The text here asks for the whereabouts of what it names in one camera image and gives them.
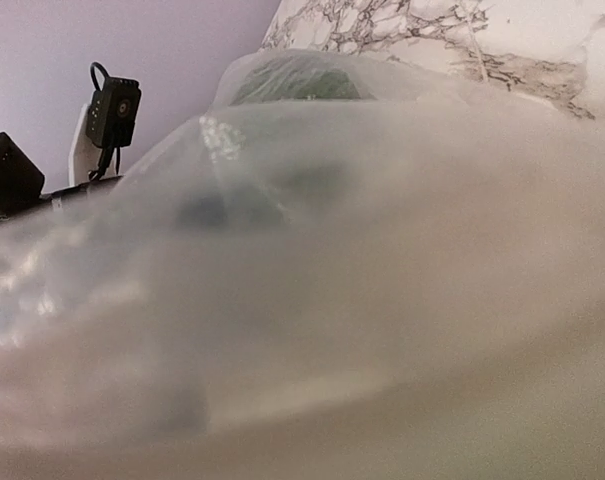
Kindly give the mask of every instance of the white bracket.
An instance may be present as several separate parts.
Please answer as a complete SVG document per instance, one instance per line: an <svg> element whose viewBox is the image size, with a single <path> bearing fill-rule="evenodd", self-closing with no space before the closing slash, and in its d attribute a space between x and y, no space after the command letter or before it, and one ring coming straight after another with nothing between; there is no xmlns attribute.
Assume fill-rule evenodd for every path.
<svg viewBox="0 0 605 480"><path fill-rule="evenodd" d="M84 104L80 111L73 142L71 143L71 152L69 153L69 186L74 187L81 183L89 181L89 171L95 170L100 160L102 150L93 145L89 137L84 133L86 131L86 122L89 115L89 104ZM115 176L115 162L111 162L109 169L102 178Z"/></svg>

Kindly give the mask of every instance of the lavender wall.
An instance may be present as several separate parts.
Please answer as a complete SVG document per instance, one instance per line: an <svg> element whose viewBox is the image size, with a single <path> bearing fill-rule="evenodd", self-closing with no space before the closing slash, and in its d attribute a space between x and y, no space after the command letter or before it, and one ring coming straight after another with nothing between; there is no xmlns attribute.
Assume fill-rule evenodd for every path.
<svg viewBox="0 0 605 480"><path fill-rule="evenodd" d="M0 131L65 186L88 67L140 80L124 165L202 112L233 59L255 51L280 0L0 0Z"/></svg>

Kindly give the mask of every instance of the plastic bag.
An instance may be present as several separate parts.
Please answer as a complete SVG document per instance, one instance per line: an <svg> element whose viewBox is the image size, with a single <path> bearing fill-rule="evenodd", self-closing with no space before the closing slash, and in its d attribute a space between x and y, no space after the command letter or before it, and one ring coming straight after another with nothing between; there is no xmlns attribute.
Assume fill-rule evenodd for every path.
<svg viewBox="0 0 605 480"><path fill-rule="evenodd" d="M519 94L487 88L399 62L307 50L263 51L234 62L226 71L213 109L282 100L379 100L485 105L500 102L504 112L520 111Z"/></svg>
<svg viewBox="0 0 605 480"><path fill-rule="evenodd" d="M605 478L605 124L456 85L212 110L0 228L0 478Z"/></svg>

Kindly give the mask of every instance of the marble surface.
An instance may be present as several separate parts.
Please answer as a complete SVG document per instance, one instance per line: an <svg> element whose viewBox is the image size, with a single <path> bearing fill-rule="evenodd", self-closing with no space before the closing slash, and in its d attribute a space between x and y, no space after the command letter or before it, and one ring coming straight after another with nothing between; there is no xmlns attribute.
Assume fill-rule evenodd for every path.
<svg viewBox="0 0 605 480"><path fill-rule="evenodd" d="M605 118L605 0L283 0L262 49L367 55Z"/></svg>

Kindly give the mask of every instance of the black wire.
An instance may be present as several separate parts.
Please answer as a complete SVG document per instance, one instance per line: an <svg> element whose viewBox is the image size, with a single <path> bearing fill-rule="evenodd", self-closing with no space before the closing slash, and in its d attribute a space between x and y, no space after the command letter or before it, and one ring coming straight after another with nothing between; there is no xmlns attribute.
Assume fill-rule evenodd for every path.
<svg viewBox="0 0 605 480"><path fill-rule="evenodd" d="M95 87L95 89L99 92L100 90L102 90L102 87L100 87L100 84L98 83L98 79L95 76L95 71L99 70L100 73L102 74L102 76L104 77L104 80L106 80L107 78L110 77L109 72L106 71L106 68L104 68L104 66L101 63L98 62L93 62L91 64L91 81L93 82L93 86Z"/></svg>
<svg viewBox="0 0 605 480"><path fill-rule="evenodd" d="M90 181L99 181L106 174L106 171L109 169L109 165L111 164L111 159L113 158L113 150L113 148L102 149L100 160L98 162L98 169L91 170L89 172Z"/></svg>
<svg viewBox="0 0 605 480"><path fill-rule="evenodd" d="M115 149L115 174L119 175L120 174L120 147Z"/></svg>

